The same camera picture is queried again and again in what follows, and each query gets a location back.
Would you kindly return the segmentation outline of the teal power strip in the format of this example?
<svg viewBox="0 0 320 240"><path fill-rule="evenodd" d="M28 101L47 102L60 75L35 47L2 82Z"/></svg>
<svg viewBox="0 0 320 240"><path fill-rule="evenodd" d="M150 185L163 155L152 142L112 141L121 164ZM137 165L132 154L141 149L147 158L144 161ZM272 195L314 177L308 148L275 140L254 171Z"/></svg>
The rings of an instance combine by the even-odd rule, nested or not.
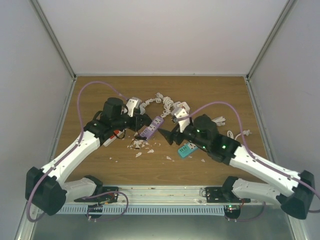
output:
<svg viewBox="0 0 320 240"><path fill-rule="evenodd" d="M178 155L184 159L187 158L190 154L196 151L198 147L193 143L186 143L177 150Z"/></svg>

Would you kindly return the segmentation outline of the white cube socket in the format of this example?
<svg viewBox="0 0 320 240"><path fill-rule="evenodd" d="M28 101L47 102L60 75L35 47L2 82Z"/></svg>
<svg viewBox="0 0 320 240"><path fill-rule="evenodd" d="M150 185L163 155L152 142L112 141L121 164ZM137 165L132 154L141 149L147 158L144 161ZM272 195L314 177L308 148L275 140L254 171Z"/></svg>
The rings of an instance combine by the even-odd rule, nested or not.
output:
<svg viewBox="0 0 320 240"><path fill-rule="evenodd" d="M184 102L177 101L173 104L173 106L174 108L183 108L187 113L190 112L190 107L185 101Z"/></svg>

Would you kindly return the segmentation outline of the black charger plug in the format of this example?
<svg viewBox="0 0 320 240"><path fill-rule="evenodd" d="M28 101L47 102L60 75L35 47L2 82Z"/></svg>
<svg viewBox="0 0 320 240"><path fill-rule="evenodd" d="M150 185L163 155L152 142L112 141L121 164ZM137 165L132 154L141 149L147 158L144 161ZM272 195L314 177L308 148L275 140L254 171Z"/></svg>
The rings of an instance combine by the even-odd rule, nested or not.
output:
<svg viewBox="0 0 320 240"><path fill-rule="evenodd" d="M134 150L139 150L141 148L144 148L146 146L146 143L147 143L147 138L136 133L133 139L131 140L129 148Z"/></svg>

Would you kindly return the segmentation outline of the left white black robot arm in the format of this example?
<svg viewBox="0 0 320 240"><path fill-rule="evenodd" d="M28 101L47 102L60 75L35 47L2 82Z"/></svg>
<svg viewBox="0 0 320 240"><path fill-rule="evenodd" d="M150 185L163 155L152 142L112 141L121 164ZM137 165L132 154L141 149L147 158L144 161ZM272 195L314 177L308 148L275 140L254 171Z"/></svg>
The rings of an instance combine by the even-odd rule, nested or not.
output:
<svg viewBox="0 0 320 240"><path fill-rule="evenodd" d="M110 97L91 121L82 129L76 140L54 160L41 168L32 167L26 174L25 198L27 209L36 206L45 214L56 214L66 203L88 198L98 202L103 197L102 183L92 176L67 182L75 168L116 131L139 131L152 120L142 112L141 100L136 97L123 102Z"/></svg>

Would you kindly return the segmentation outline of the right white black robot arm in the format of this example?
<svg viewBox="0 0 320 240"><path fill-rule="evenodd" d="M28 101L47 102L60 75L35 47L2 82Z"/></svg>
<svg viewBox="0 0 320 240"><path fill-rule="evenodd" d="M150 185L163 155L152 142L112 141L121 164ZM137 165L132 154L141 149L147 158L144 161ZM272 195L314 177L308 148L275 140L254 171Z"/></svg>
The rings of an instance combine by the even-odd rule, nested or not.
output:
<svg viewBox="0 0 320 240"><path fill-rule="evenodd" d="M238 198L271 203L299 220L305 220L311 212L310 206L315 195L312 173L290 170L251 153L245 145L220 134L216 123L207 115L198 116L195 120L183 120L171 131L162 128L158 131L170 145L187 141L214 161L241 169L263 181L250 182L229 176L221 190L226 202L232 203Z"/></svg>

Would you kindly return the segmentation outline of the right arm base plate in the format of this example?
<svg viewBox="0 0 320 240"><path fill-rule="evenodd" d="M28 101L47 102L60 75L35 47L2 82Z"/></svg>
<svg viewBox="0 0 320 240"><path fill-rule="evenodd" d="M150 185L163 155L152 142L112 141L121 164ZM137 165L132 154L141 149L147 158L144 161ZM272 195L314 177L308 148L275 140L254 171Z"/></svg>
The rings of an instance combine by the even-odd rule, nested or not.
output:
<svg viewBox="0 0 320 240"><path fill-rule="evenodd" d="M208 186L200 190L200 195L206 198L207 203L220 203L223 205L224 216L230 220L240 217L244 204L251 203L250 198L239 198L231 191L224 192L222 186Z"/></svg>

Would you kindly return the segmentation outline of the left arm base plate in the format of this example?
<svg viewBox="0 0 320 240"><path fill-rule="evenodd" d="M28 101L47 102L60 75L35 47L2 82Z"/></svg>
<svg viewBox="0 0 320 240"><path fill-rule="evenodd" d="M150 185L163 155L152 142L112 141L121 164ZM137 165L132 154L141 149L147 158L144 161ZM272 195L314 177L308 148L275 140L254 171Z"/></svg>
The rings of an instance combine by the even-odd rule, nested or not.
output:
<svg viewBox="0 0 320 240"><path fill-rule="evenodd" d="M104 205L116 203L118 201L118 194L116 193L118 190L119 187L117 186L98 186L90 197L78 198L74 202L88 204L89 216L98 219L102 214L94 213L101 213Z"/></svg>

